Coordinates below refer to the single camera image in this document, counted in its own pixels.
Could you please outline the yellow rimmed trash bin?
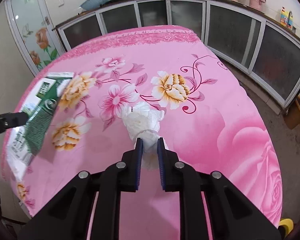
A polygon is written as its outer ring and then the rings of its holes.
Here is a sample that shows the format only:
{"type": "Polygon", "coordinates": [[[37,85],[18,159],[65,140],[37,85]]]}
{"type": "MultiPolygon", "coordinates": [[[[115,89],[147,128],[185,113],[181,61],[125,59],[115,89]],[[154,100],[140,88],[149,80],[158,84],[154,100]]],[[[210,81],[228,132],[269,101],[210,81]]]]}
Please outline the yellow rimmed trash bin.
{"type": "Polygon", "coordinates": [[[280,220],[278,230],[281,235],[281,239],[285,239],[293,229],[294,229],[294,222],[292,219],[283,218],[280,220]]]}

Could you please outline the flower painted glass door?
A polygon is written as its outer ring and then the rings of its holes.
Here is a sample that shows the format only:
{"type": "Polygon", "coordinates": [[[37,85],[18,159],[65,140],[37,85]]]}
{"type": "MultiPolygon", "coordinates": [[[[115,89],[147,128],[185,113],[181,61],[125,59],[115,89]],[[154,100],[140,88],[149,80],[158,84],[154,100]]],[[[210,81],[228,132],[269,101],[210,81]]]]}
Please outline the flower painted glass door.
{"type": "Polygon", "coordinates": [[[36,76],[64,53],[45,0],[4,0],[4,6],[15,43],[36,76]]]}

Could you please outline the brown plastic bucket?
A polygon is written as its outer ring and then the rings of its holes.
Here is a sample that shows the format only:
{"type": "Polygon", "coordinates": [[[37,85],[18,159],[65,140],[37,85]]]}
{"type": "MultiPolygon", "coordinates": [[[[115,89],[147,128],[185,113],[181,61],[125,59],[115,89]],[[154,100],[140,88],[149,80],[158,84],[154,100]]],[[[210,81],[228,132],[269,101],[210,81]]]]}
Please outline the brown plastic bucket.
{"type": "Polygon", "coordinates": [[[300,124],[300,96],[293,101],[288,112],[283,116],[283,120],[291,130],[300,124]]]}

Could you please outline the green white milk pouch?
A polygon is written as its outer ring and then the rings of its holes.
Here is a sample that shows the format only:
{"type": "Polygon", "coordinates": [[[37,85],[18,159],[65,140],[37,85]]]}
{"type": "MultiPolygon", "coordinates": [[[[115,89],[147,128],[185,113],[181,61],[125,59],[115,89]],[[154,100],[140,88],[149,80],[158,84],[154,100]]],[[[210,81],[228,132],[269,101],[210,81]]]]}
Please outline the green white milk pouch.
{"type": "Polygon", "coordinates": [[[42,148],[44,137],[61,96],[74,73],[49,73],[30,90],[21,106],[28,115],[25,125],[13,128],[7,142],[7,163],[16,180],[25,176],[32,159],[42,148]]]}

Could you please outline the pink floral tablecloth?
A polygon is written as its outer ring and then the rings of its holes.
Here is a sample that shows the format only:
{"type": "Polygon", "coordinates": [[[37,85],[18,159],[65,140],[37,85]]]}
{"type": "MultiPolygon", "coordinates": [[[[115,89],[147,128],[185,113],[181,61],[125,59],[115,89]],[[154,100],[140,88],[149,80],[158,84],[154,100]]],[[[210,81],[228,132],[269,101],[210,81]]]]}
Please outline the pink floral tablecloth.
{"type": "MultiPolygon", "coordinates": [[[[81,171],[104,171],[136,143],[121,120],[138,102],[165,111],[165,148],[196,171],[221,172],[277,228],[282,180],[269,133],[232,72],[186,28],[118,31],[70,50],[39,73],[71,72],[21,181],[11,182],[31,219],[81,171]]],[[[165,192],[160,168],[141,166],[136,192],[122,192],[119,239],[181,239],[178,192],[165,192]]]]}

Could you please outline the kitchen counter cabinets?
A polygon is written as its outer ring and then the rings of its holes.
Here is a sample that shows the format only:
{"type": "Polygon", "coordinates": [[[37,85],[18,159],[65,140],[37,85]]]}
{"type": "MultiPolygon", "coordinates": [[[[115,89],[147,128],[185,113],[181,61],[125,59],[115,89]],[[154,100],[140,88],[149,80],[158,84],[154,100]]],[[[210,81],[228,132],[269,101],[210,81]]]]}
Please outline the kitchen counter cabinets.
{"type": "Polygon", "coordinates": [[[121,0],[57,25],[65,50],[115,31],[191,29],[218,57],[260,85],[282,109],[300,93],[300,38],[265,14],[225,0],[121,0]]]}

